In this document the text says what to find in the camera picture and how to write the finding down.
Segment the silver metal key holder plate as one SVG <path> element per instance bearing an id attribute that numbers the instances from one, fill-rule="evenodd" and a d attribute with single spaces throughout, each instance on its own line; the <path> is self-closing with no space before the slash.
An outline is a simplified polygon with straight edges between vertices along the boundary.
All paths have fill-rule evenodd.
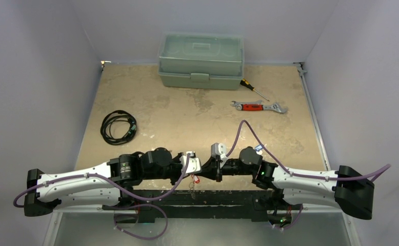
<path id="1" fill-rule="evenodd" d="M 194 200 L 196 199 L 195 185 L 196 184 L 194 184 L 193 181 L 191 180 L 191 182 L 189 183 L 189 193 L 191 195 L 191 198 Z"/>

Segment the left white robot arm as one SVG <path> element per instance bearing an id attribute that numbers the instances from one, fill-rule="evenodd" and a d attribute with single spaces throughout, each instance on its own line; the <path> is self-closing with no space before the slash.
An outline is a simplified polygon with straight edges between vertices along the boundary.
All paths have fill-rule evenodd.
<path id="1" fill-rule="evenodd" d="M 132 188 L 144 180 L 168 179 L 174 188 L 194 171 L 197 164 L 194 152 L 173 157 L 169 150 L 122 154 L 90 168 L 67 173 L 48 174 L 40 169 L 27 173 L 27 189 L 22 194 L 21 208 L 27 217 L 52 213 L 56 209 L 100 204 L 133 207 L 135 200 L 151 201 L 133 193 Z"/>

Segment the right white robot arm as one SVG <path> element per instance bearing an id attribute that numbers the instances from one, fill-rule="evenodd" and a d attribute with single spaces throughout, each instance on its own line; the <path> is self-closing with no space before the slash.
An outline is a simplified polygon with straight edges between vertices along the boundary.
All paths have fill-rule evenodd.
<path id="1" fill-rule="evenodd" d="M 217 182 L 226 175 L 249 175 L 256 187 L 274 190 L 270 202 L 278 209 L 317 204 L 339 208 L 354 218 L 372 219 L 374 183 L 349 166 L 340 166 L 337 171 L 292 169 L 268 162 L 253 147 L 247 147 L 238 158 L 213 153 L 199 175 Z"/>

